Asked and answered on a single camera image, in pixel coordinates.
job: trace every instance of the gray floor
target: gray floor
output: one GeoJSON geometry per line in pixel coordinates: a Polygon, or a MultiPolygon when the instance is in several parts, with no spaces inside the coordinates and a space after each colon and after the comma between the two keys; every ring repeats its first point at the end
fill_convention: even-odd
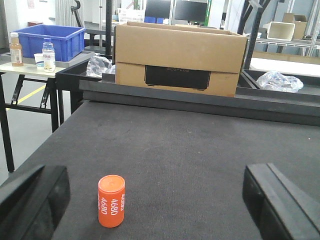
{"type": "MultiPolygon", "coordinates": [[[[4,97],[7,103],[11,102],[18,75],[6,73],[2,75],[4,97]]],[[[24,81],[19,99],[29,95],[33,91],[45,85],[41,82],[24,81]]],[[[24,100],[21,104],[38,107],[44,90],[37,92],[24,100]]],[[[63,92],[64,118],[67,119],[70,112],[70,94],[63,92]]],[[[49,114],[28,112],[10,109],[7,112],[8,124],[11,137],[12,154],[14,165],[17,169],[51,134],[51,117],[49,114]]],[[[0,184],[8,178],[6,156],[2,135],[0,137],[0,184]]]]}

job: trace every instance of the plastic bag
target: plastic bag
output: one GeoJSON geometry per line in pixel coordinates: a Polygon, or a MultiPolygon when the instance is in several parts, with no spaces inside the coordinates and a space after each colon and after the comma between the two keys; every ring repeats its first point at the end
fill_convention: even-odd
{"type": "Polygon", "coordinates": [[[102,78],[102,74],[116,74],[116,65],[104,56],[92,56],[86,66],[86,75],[102,78]]]}
{"type": "Polygon", "coordinates": [[[302,81],[295,76],[284,76],[277,71],[268,71],[258,78],[257,84],[266,90],[296,93],[304,87],[302,81]]]}

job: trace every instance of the blue bin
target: blue bin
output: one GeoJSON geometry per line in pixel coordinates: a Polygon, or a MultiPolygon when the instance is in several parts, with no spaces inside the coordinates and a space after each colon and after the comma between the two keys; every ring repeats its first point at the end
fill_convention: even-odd
{"type": "Polygon", "coordinates": [[[45,38],[52,39],[56,61],[68,62],[85,49],[83,27],[40,24],[14,32],[19,34],[25,58],[34,58],[34,54],[42,53],[45,38]]]}

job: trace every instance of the gray felt surface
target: gray felt surface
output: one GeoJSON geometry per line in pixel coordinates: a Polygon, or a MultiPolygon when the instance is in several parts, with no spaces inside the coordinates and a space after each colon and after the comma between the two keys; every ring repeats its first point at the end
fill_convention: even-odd
{"type": "Polygon", "coordinates": [[[274,163],[320,202],[319,146],[316,126],[88,102],[20,168],[68,168],[71,200],[54,240],[258,240],[245,165],[274,163]],[[112,229],[97,217],[109,174],[126,180],[124,222],[112,229]]]}

